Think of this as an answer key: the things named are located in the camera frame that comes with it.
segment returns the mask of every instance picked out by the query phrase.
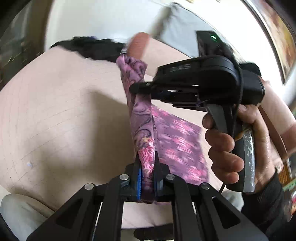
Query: pink floral pattern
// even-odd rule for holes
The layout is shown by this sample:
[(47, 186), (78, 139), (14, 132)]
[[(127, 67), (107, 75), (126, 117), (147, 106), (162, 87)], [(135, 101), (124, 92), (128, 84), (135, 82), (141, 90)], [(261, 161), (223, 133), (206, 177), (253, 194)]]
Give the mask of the pink floral pattern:
[(201, 128), (152, 105), (150, 95), (129, 92), (133, 83), (144, 81), (144, 62), (121, 55), (116, 63), (126, 94), (135, 151), (142, 164), (142, 200), (153, 200), (155, 151), (160, 162), (186, 182), (207, 182), (208, 170), (199, 144)]

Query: finger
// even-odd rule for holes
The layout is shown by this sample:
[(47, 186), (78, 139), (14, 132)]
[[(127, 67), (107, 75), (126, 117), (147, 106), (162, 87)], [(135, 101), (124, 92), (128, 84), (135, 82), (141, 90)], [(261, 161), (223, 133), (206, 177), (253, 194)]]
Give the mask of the finger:
[(236, 172), (226, 172), (216, 167), (215, 164), (212, 165), (212, 171), (224, 183), (236, 183), (239, 180), (239, 175)]
[(244, 161), (229, 152), (219, 152), (211, 148), (209, 150), (209, 158), (213, 161), (215, 167), (225, 172), (240, 172), (244, 168)]
[(206, 114), (202, 119), (202, 125), (206, 129), (212, 129), (214, 127), (214, 119), (210, 114)]
[(254, 138), (256, 141), (267, 143), (269, 142), (269, 133), (263, 117), (254, 105), (239, 105), (238, 117), (245, 123), (253, 126)]
[(217, 151), (232, 151), (234, 148), (231, 136), (216, 129), (207, 130), (205, 139)]

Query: purple cloth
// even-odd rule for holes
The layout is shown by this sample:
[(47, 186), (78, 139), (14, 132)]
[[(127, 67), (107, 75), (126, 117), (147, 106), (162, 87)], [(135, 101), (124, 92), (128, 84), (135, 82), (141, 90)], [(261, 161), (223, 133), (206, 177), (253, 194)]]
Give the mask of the purple cloth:
[(150, 95), (133, 95), (129, 87), (143, 82), (147, 65), (121, 55), (116, 61), (129, 108), (135, 150), (142, 164), (143, 200), (153, 200), (152, 171), (155, 151), (170, 172), (186, 182), (199, 185), (208, 181), (208, 170), (199, 144), (201, 128), (151, 104)]

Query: hand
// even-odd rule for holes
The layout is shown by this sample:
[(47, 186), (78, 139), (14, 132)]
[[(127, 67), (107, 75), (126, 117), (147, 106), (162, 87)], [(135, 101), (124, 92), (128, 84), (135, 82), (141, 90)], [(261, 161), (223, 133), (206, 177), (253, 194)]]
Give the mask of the hand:
[[(254, 105), (239, 105), (238, 118), (253, 126), (255, 147), (255, 192), (262, 190), (275, 173), (271, 161), (271, 144), (267, 126)], [(202, 125), (209, 129), (205, 134), (206, 141), (212, 146), (209, 157), (212, 159), (212, 170), (215, 175), (225, 183), (236, 183), (239, 179), (238, 172), (244, 168), (244, 161), (229, 153), (234, 148), (234, 140), (230, 135), (221, 133), (214, 127), (214, 120), (206, 114)]]

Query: screw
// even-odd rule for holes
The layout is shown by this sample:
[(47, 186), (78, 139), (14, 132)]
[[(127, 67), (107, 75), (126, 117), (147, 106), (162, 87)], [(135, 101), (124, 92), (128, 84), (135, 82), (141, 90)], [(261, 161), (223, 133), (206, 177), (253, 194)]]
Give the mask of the screw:
[(85, 184), (84, 188), (85, 188), (86, 190), (91, 190), (91, 189), (94, 188), (94, 185), (93, 185), (92, 183), (88, 183), (88, 184)]
[(200, 186), (202, 189), (205, 189), (205, 190), (209, 190), (211, 187), (210, 184), (208, 184), (208, 183), (202, 183), (202, 184), (200, 184)]
[(119, 178), (122, 180), (122, 181), (126, 181), (128, 179), (128, 175), (127, 174), (121, 174), (119, 176)]
[(171, 180), (175, 179), (175, 175), (174, 174), (167, 174), (165, 178), (171, 181)]

